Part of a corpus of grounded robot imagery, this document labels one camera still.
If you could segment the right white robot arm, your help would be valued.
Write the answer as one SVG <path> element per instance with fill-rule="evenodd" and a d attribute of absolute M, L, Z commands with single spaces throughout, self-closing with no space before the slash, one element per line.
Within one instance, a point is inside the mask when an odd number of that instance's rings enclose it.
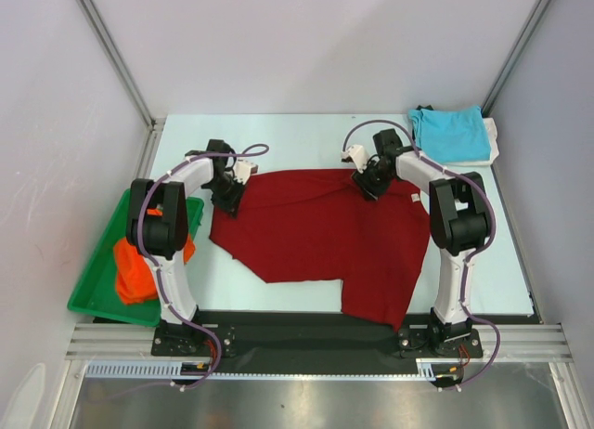
<path fill-rule="evenodd" d="M 430 234 L 441 265 L 426 334 L 435 354 L 449 356 L 471 335 L 471 275 L 474 258 L 495 237 L 493 206 L 478 173 L 445 168 L 415 144 L 404 145 L 394 129 L 381 130 L 373 143 L 373 154 L 344 143 L 342 161 L 355 166 L 352 179 L 369 200 L 378 200 L 394 181 L 406 181 L 429 197 Z"/>

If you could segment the dark red t-shirt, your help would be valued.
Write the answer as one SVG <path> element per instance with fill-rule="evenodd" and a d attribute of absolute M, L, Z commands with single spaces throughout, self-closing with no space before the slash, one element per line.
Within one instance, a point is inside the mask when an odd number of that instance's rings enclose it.
<path fill-rule="evenodd" d="M 430 240 L 420 189 L 367 201 L 347 169 L 250 179 L 239 213 L 213 213 L 211 241 L 266 283 L 341 280 L 341 311 L 399 329 Z"/>

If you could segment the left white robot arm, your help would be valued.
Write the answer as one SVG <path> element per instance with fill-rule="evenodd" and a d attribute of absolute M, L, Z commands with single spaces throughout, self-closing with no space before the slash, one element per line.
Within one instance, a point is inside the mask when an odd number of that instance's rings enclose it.
<path fill-rule="evenodd" d="M 148 265 L 161 306 L 161 320 L 178 325 L 173 343 L 183 353 L 199 352 L 204 330 L 191 323 L 198 312 L 187 281 L 183 251 L 189 236 L 187 197 L 198 189 L 235 217 L 251 174 L 250 165 L 221 139 L 192 150 L 159 179 L 136 178 L 129 189 L 126 239 Z"/>

